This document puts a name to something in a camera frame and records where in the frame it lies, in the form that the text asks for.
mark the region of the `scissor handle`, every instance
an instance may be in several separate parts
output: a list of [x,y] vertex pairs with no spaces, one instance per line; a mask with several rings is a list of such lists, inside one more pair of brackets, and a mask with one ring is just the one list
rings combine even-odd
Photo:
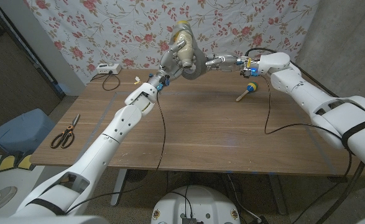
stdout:
[[65,139],[62,141],[62,144],[60,145],[60,147],[62,149],[66,149],[67,147],[69,147],[73,141],[75,140],[75,134],[73,134],[73,131],[69,131],[66,136],[65,136]]
[[57,147],[59,147],[59,145],[62,143],[62,141],[63,141],[63,139],[65,139],[64,137],[63,137],[63,135],[65,134],[65,131],[64,132],[62,132],[62,133],[60,133],[60,134],[58,134],[57,135],[57,137],[55,137],[53,140],[52,140],[52,142],[51,142],[51,144],[50,144],[50,147],[51,148],[53,148],[53,149],[56,149]]

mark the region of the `blue connector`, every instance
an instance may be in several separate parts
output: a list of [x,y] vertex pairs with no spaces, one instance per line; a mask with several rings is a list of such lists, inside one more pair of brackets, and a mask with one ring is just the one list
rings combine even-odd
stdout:
[[160,84],[157,86],[157,88],[156,88],[156,89],[157,89],[157,91],[161,91],[161,90],[163,89],[163,84],[161,84],[161,83],[160,83]]
[[257,77],[258,76],[258,69],[256,69],[256,68],[250,69],[250,75],[254,76],[254,77]]

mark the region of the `blue chair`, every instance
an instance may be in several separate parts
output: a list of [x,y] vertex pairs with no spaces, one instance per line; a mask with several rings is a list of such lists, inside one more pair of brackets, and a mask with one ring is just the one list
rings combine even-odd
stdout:
[[54,126],[42,110],[34,109],[0,126],[0,147],[7,153],[35,151]]

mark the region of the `wooden table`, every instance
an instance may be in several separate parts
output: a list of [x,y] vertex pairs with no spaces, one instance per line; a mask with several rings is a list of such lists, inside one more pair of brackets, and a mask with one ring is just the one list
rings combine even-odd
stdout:
[[[79,153],[102,133],[115,112],[124,106],[135,77],[147,80],[154,70],[123,70],[119,88],[102,89],[103,79],[92,81],[51,133],[34,152],[31,162],[70,166]],[[235,99],[248,82],[257,82],[255,93]],[[107,88],[117,84],[115,78]],[[268,131],[291,123],[309,123],[305,112],[288,95],[271,87]],[[348,153],[327,145],[311,128],[294,126],[264,134],[268,89],[263,78],[244,79],[239,72],[209,72],[196,80],[180,77],[159,96],[167,137],[160,170],[245,172],[253,174],[342,175]],[[51,149],[50,142],[80,113],[75,142],[67,149]],[[159,109],[154,109],[128,134],[109,166],[155,169],[162,150],[164,130]],[[354,157],[353,174],[358,159]]]

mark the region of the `scissor blade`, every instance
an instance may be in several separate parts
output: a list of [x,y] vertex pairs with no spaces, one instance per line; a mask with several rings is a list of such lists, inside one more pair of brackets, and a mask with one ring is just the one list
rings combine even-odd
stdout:
[[75,119],[73,119],[73,121],[72,121],[73,127],[76,126],[77,121],[78,121],[79,118],[80,118],[80,114],[77,114],[77,116],[75,117]]

